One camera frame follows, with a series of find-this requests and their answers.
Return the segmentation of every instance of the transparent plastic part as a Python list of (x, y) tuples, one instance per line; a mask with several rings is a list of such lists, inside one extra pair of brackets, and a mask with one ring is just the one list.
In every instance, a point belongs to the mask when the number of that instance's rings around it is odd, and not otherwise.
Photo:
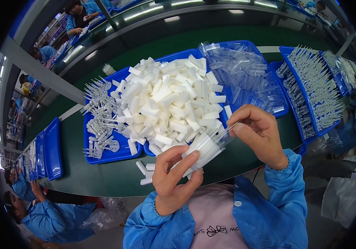
[(117, 152), (120, 149), (120, 143), (117, 140), (111, 140), (109, 147), (105, 147), (105, 149), (111, 150), (112, 152)]
[(224, 86), (222, 94), (227, 104), (254, 104), (268, 113), (285, 110), (285, 98), (278, 82), (264, 57), (252, 51), (251, 46), (241, 42), (223, 45), (204, 42), (199, 50), (218, 83)]
[(186, 157), (193, 151), (198, 150), (200, 154), (199, 159), (190, 168), (193, 171), (201, 169), (224, 151), (225, 146), (234, 139), (233, 137), (230, 137), (229, 132), (233, 130), (233, 127), (236, 124), (237, 123), (218, 134), (218, 129), (206, 130), (192, 142), (189, 149), (182, 154), (182, 158)]

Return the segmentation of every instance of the worker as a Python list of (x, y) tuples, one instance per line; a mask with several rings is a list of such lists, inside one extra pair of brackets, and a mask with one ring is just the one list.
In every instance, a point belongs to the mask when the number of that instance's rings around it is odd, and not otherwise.
[(80, 229), (80, 226), (91, 216), (96, 204), (53, 203), (46, 198), (36, 181), (31, 181), (31, 188), (36, 199), (27, 207), (11, 192), (4, 194), (6, 210), (18, 225), (24, 224), (46, 242), (79, 242), (95, 234), (91, 228)]
[(98, 5), (94, 2), (81, 4), (79, 0), (70, 0), (64, 7), (67, 15), (67, 35), (74, 38), (75, 35), (82, 33), (82, 29), (101, 13)]
[[(88, 0), (87, 3), (89, 3), (89, 2), (95, 3), (95, 0)], [(110, 2), (109, 0), (102, 0), (102, 3), (103, 3), (103, 5), (105, 5), (107, 10), (112, 9), (114, 7), (113, 3)]]
[(39, 61), (41, 64), (46, 65), (48, 60), (56, 53), (56, 49), (51, 46), (45, 46), (42, 48), (32, 47), (29, 54)]
[(314, 1), (309, 1), (306, 5), (305, 8), (315, 8), (319, 13), (322, 13), (326, 9), (326, 5), (322, 1), (314, 2)]
[(337, 26), (337, 27), (339, 27), (340, 29), (345, 29), (344, 24), (343, 24), (342, 22), (340, 22), (339, 20), (336, 20), (336, 21), (334, 22), (334, 25)]
[(156, 158), (155, 191), (128, 217), (124, 249), (308, 247), (301, 156), (282, 149), (273, 115), (244, 105), (227, 125), (239, 120), (242, 123), (230, 135), (239, 137), (266, 164), (269, 199), (242, 175), (235, 177), (234, 185), (217, 183), (198, 189), (203, 182), (202, 168), (176, 186), (199, 152), (182, 159), (189, 146), (174, 146)]
[(33, 201), (36, 197), (32, 192), (31, 185), (27, 184), (26, 180), (22, 176), (21, 168), (17, 168), (17, 173), (18, 174), (15, 175), (11, 173), (11, 170), (5, 169), (4, 177), (6, 184), (12, 187), (13, 191), (19, 198), (27, 202)]
[(11, 100), (11, 108), (16, 107), (16, 112), (19, 112), (20, 107), (23, 104), (23, 100), (18, 98), (17, 100)]
[(36, 79), (28, 74), (21, 74), (19, 77), (19, 82), (21, 85), (23, 85), (26, 82), (30, 82), (31, 84), (34, 84), (35, 81), (36, 81)]
[(355, 115), (337, 129), (337, 134), (343, 146), (336, 148), (333, 154), (339, 159), (345, 157), (348, 151), (356, 146), (356, 108)]

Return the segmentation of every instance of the floor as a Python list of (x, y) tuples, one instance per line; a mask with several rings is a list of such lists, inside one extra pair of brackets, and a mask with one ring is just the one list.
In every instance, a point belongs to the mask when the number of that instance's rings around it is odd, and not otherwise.
[[(310, 166), (312, 163), (320, 160), (323, 156), (313, 155), (311, 157), (304, 157), (302, 164), (304, 167)], [(253, 170), (244, 174), (246, 178), (254, 179), (257, 170)], [(327, 185), (327, 181), (316, 178), (305, 178), (306, 188), (318, 188)], [(260, 193), (268, 198), (269, 188), (264, 180), (264, 169), (261, 168), (256, 174), (254, 185), (258, 188)], [(126, 198), (126, 207), (131, 213), (136, 206), (138, 206), (145, 197)], [(309, 249), (321, 249), (326, 246), (337, 236), (342, 229), (342, 226), (325, 217), (320, 216), (321, 208), (308, 205), (308, 216), (306, 218)], [(89, 249), (89, 248), (110, 248), (121, 249), (122, 239), (124, 236), (124, 229), (122, 227), (114, 227), (108, 230), (100, 231), (94, 236), (77, 243), (62, 244), (62, 249)]]

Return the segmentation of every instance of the foam piece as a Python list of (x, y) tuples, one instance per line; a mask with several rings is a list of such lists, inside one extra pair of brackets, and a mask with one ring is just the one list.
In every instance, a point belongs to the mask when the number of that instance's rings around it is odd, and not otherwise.
[(219, 121), (218, 119), (215, 120), (215, 128), (219, 129), (222, 126), (222, 122)]
[(159, 126), (160, 126), (160, 132), (167, 132), (168, 131), (167, 122), (165, 120), (160, 120)]
[(168, 75), (170, 77), (176, 77), (178, 74), (180, 74), (180, 71), (177, 68), (174, 68), (174, 69), (166, 72), (164, 75)]
[(128, 108), (124, 109), (124, 110), (122, 111), (122, 113), (124, 113), (125, 119), (127, 119), (127, 118), (129, 118), (129, 117), (132, 117), (132, 114), (131, 114), (131, 112), (129, 111)]
[(125, 88), (126, 81), (122, 80), (116, 89), (116, 92), (121, 92)]
[(217, 111), (218, 113), (221, 113), (224, 110), (224, 108), (222, 106), (220, 106), (219, 104), (211, 104), (211, 105), (214, 107), (215, 111)]
[(148, 163), (146, 164), (146, 170), (154, 171), (155, 170), (155, 163)]
[(160, 155), (161, 153), (163, 153), (163, 152), (161, 151), (161, 149), (160, 149), (157, 145), (155, 145), (155, 144), (149, 144), (149, 150), (150, 150), (153, 154), (155, 154), (156, 157), (157, 157), (158, 155)]
[(154, 96), (160, 90), (162, 84), (163, 84), (163, 80), (157, 80), (157, 83), (155, 84), (153, 91), (151, 92), (152, 96)]
[(218, 80), (216, 79), (214, 73), (212, 71), (208, 72), (205, 74), (205, 76), (207, 77), (208, 81), (211, 84), (217, 84), (218, 85)]
[(182, 74), (178, 74), (178, 75), (175, 77), (175, 79), (176, 79), (177, 81), (181, 82), (181, 83), (183, 83), (184, 81), (187, 81), (187, 82), (189, 82), (190, 86), (193, 85), (193, 80), (191, 80), (191, 79), (189, 79), (189, 78), (183, 76)]
[(196, 67), (189, 67), (189, 69), (187, 70), (189, 78), (193, 81), (197, 80), (196, 71)]
[(190, 125), (193, 131), (197, 132), (200, 130), (200, 125), (196, 121), (192, 121), (190, 119), (186, 119), (186, 122)]
[(131, 156), (134, 156), (138, 153), (138, 150), (134, 142), (128, 140), (128, 146), (129, 146), (129, 150), (131, 151)]
[(153, 79), (150, 81), (153, 85), (155, 85), (158, 82), (158, 77), (160, 75), (160, 69), (157, 67), (153, 68)]
[(132, 130), (132, 131), (131, 131), (130, 136), (132, 136), (132, 138), (135, 138), (135, 139), (139, 138), (139, 135), (138, 135), (138, 133), (137, 133), (135, 130)]
[(154, 119), (158, 119), (160, 110), (159, 109), (154, 110), (154, 109), (151, 109), (150, 107), (144, 105), (144, 106), (142, 106), (140, 112), (142, 113), (142, 115), (146, 115), (146, 116), (152, 117)]
[(152, 181), (153, 181), (152, 178), (145, 178), (145, 179), (142, 179), (142, 180), (141, 180), (141, 185), (142, 185), (142, 186), (148, 185), (148, 184), (150, 184)]
[(115, 85), (116, 87), (118, 87), (118, 86), (120, 85), (120, 82), (115, 81), (115, 80), (111, 80), (111, 83), (112, 83), (113, 85)]
[(169, 148), (171, 148), (172, 146), (170, 146), (170, 145), (165, 145), (165, 146), (163, 146), (162, 148), (161, 148), (161, 151), (162, 152), (165, 152), (166, 150), (168, 150)]
[(143, 165), (143, 163), (141, 161), (136, 161), (136, 166), (138, 167), (138, 169), (142, 172), (143, 175), (146, 175), (147, 169), (145, 168), (145, 166)]
[(143, 128), (145, 128), (142, 123), (143, 123), (143, 122), (140, 122), (140, 123), (135, 123), (135, 122), (134, 122), (134, 124), (132, 125), (132, 126), (134, 127), (134, 131), (135, 131), (137, 134), (139, 134), (139, 133), (143, 130)]
[(154, 137), (154, 139), (160, 143), (166, 144), (166, 145), (170, 145), (172, 144), (172, 138), (166, 137), (164, 135), (161, 134), (156, 134), (156, 136)]
[(215, 144), (213, 144), (214, 147), (210, 148), (208, 150), (208, 153), (203, 156), (201, 159), (199, 159), (195, 164), (192, 165), (191, 169), (197, 171), (199, 169), (201, 169), (202, 167), (204, 167), (208, 162), (210, 162), (213, 158), (215, 158), (216, 156), (218, 156), (222, 150), (219, 149), (218, 146), (216, 146)]
[(140, 143), (141, 145), (145, 145), (145, 143), (146, 143), (146, 138), (139, 137), (139, 138), (135, 139), (135, 142), (138, 142), (138, 143)]
[(225, 95), (220, 95), (220, 96), (210, 96), (209, 97), (210, 104), (214, 103), (225, 103), (226, 102), (226, 96)]
[(176, 107), (174, 105), (169, 105), (168, 106), (168, 110), (172, 113), (175, 113), (176, 115), (178, 115), (179, 117), (185, 117), (186, 116), (186, 112), (179, 108), (179, 107)]
[(211, 118), (219, 118), (219, 113), (218, 112), (210, 112), (203, 114), (202, 119), (211, 119)]
[(198, 124), (200, 126), (215, 126), (216, 125), (216, 119), (200, 119), (198, 121)]
[(185, 86), (177, 86), (177, 85), (170, 85), (169, 88), (172, 92), (177, 92), (177, 93), (181, 93), (186, 90)]
[(175, 123), (180, 123), (181, 125), (186, 125), (185, 120), (177, 119), (177, 118), (171, 118), (170, 122), (175, 122)]
[(151, 126), (145, 126), (143, 130), (138, 134), (139, 137), (146, 137), (153, 131), (153, 128)]
[(197, 74), (199, 75), (199, 76), (201, 76), (201, 77), (205, 77), (205, 73), (206, 73), (207, 71), (205, 70), (205, 69), (199, 69), (198, 71), (197, 71)]
[(152, 98), (149, 97), (146, 98), (145, 105), (154, 110), (158, 109), (158, 104)]
[(193, 64), (191, 61), (189, 61), (189, 60), (186, 60), (185, 61), (185, 66), (187, 66), (187, 67), (195, 67), (195, 68), (198, 68), (198, 67), (196, 67), (196, 65), (195, 64)]
[(181, 143), (181, 142), (184, 141), (185, 136), (186, 136), (185, 133), (180, 133), (180, 134), (178, 135), (178, 137), (176, 138), (176, 140)]
[(116, 103), (122, 105), (123, 103), (125, 103), (126, 100), (122, 99), (122, 98), (116, 98)]
[(181, 108), (184, 106), (184, 104), (189, 100), (189, 92), (188, 91), (182, 91), (177, 98), (176, 101), (174, 101), (174, 105), (178, 108)]
[(191, 132), (190, 134), (188, 134), (188, 135), (185, 137), (185, 141), (186, 141), (187, 143), (189, 143), (193, 138), (195, 138), (195, 136), (196, 136), (198, 133), (199, 133), (198, 131), (197, 131), (197, 132), (195, 132), (195, 131)]
[(195, 85), (195, 92), (197, 93), (197, 96), (203, 97), (203, 90), (201, 89), (201, 80), (195, 80), (193, 84)]
[(154, 174), (154, 171), (147, 171), (145, 174), (145, 177), (151, 179), (153, 177), (153, 174)]
[(182, 132), (187, 134), (187, 126), (176, 122), (170, 122), (170, 128), (177, 132)]
[(129, 82), (129, 81), (132, 79), (132, 77), (133, 77), (134, 75), (135, 75), (135, 74), (130, 73), (127, 77), (125, 77), (125, 81), (126, 81), (126, 82)]
[(149, 83), (153, 78), (154, 78), (154, 74), (152, 72), (150, 72), (143, 77), (143, 80), (146, 83)]
[(232, 115), (232, 110), (230, 109), (230, 105), (224, 106), (226, 115), (228, 116), (228, 119)]
[(196, 67), (203, 68), (203, 64), (198, 61), (193, 55), (189, 55), (188, 60), (192, 62)]
[(168, 71), (171, 71), (172, 69), (174, 69), (176, 67), (176, 63), (174, 61), (168, 63), (167, 65), (165, 65), (164, 67), (162, 67), (160, 69), (161, 72), (166, 73)]
[(140, 93), (143, 89), (143, 85), (139, 82), (133, 84), (127, 91), (123, 93), (126, 100), (131, 100), (136, 94)]
[(113, 98), (120, 98), (120, 95), (119, 95), (119, 93), (118, 92), (116, 92), (116, 91), (111, 91), (110, 92), (110, 96), (111, 97), (113, 97)]
[(170, 135), (170, 138), (173, 139), (173, 141), (172, 141), (172, 145), (173, 145), (173, 146), (177, 145), (177, 144), (175, 144), (175, 143), (177, 143), (176, 140), (175, 140), (177, 137), (178, 137), (178, 132), (176, 132), (176, 131), (174, 131), (174, 132)]
[(172, 91), (168, 87), (160, 88), (160, 90), (152, 98), (156, 103), (158, 103), (163, 98), (165, 98), (168, 95), (170, 95), (171, 93), (172, 93)]
[(126, 138), (130, 138), (132, 131), (130, 129), (125, 129), (121, 132), (121, 134), (126, 137)]
[(207, 86), (207, 81), (201, 81), (201, 91), (203, 98), (208, 97), (208, 86)]
[(141, 83), (143, 85), (146, 85), (148, 83), (148, 81), (146, 81), (145, 79), (142, 79), (136, 75), (134, 75), (132, 78), (131, 78), (131, 82), (134, 82), (134, 83)]
[(172, 102), (174, 102), (176, 99), (178, 99), (179, 96), (180, 96), (179, 93), (173, 92), (173, 93), (171, 93), (170, 95), (168, 95), (167, 97), (163, 98), (163, 99), (160, 101), (160, 104), (161, 104), (163, 107), (166, 107), (166, 106), (168, 106), (169, 104), (171, 104)]
[(201, 57), (200, 59), (199, 59), (199, 61), (200, 61), (200, 63), (203, 65), (203, 69), (206, 69), (207, 68), (207, 61), (206, 61), (206, 59), (204, 58), (204, 57)]
[(193, 109), (192, 103), (191, 102), (186, 102), (185, 103), (185, 108), (187, 115), (189, 116), (189, 119), (192, 121), (196, 120), (196, 113), (195, 110)]
[(189, 92), (189, 96), (190, 96), (191, 98), (194, 98), (194, 97), (197, 96), (197, 93), (196, 93), (195, 89), (193, 89), (193, 87), (189, 84), (188, 81), (182, 82), (182, 86), (185, 86), (185, 87), (186, 87), (186, 91)]
[(139, 71), (138, 69), (135, 69), (133, 67), (129, 67), (128, 72), (135, 74), (136, 76), (139, 76), (139, 74), (141, 73), (141, 71)]
[(130, 102), (130, 107), (128, 108), (130, 113), (134, 114), (139, 111), (139, 97), (135, 96)]
[(209, 87), (209, 90), (213, 91), (213, 92), (222, 92), (223, 89), (224, 89), (223, 86), (220, 86), (220, 85), (217, 85), (217, 84), (212, 84)]
[(133, 115), (133, 118), (134, 118), (134, 123), (135, 124), (141, 124), (141, 123), (145, 122), (145, 120), (146, 120), (146, 116), (145, 115), (141, 115), (141, 114), (135, 114), (135, 115)]
[(125, 123), (125, 116), (117, 117), (117, 122)]
[(148, 92), (144, 89), (140, 94), (139, 94), (139, 106), (143, 106), (146, 104), (146, 99), (148, 97)]
[(200, 128), (200, 131), (199, 131), (199, 132), (200, 132), (200, 134), (203, 134), (203, 133), (205, 132), (205, 130), (206, 130), (206, 128), (205, 128), (205, 127), (201, 127), (201, 128)]
[(192, 100), (191, 101), (193, 106), (197, 107), (197, 108), (204, 108), (205, 107), (205, 100), (202, 98), (197, 98), (196, 100)]
[(195, 110), (196, 117), (201, 117), (204, 114), (204, 110), (202, 107), (199, 107)]

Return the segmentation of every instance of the fluorescent light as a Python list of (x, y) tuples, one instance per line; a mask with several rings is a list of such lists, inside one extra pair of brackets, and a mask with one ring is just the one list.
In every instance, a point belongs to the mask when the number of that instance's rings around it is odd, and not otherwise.
[(98, 52), (98, 50), (95, 50), (94, 52), (92, 52), (90, 55), (88, 55), (87, 57), (85, 57), (85, 61), (88, 61), (89, 59), (91, 59), (92, 57), (94, 57), (94, 55)]
[(110, 24), (107, 24), (106, 32), (109, 32), (110, 30), (113, 30), (113, 27)]
[(277, 9), (278, 6), (275, 3), (268, 3), (268, 2), (258, 2), (255, 1), (254, 5), (262, 6), (262, 7), (271, 7)]
[(67, 63), (71, 59), (71, 57), (75, 56), (82, 48), (83, 48), (82, 45), (77, 46), (75, 49), (71, 51), (71, 54), (69, 54), (66, 58), (63, 59), (63, 62)]
[(169, 18), (166, 18), (164, 19), (165, 22), (172, 22), (172, 21), (177, 21), (181, 19), (179, 16), (173, 16), (173, 17), (169, 17)]
[(0, 77), (2, 77), (2, 73), (3, 73), (3, 65), (1, 67)]
[(228, 10), (229, 12), (231, 12), (232, 14), (244, 14), (245, 11), (244, 10)]
[(171, 6), (178, 6), (178, 5), (190, 4), (190, 3), (197, 3), (197, 2), (203, 2), (203, 0), (188, 0), (188, 1), (181, 1), (181, 2), (176, 2), (176, 3), (171, 3)]
[(250, 3), (250, 0), (220, 0), (221, 3), (225, 2), (239, 2), (239, 3)]
[(157, 7), (148, 9), (148, 10), (144, 10), (144, 11), (138, 12), (138, 13), (136, 13), (136, 14), (133, 14), (132, 16), (127, 16), (126, 18), (124, 18), (124, 21), (128, 21), (128, 20), (133, 19), (133, 18), (135, 18), (135, 17), (144, 15), (144, 14), (146, 14), (146, 13), (153, 12), (153, 11), (155, 11), (155, 10), (160, 10), (160, 9), (164, 9), (164, 6), (157, 6)]

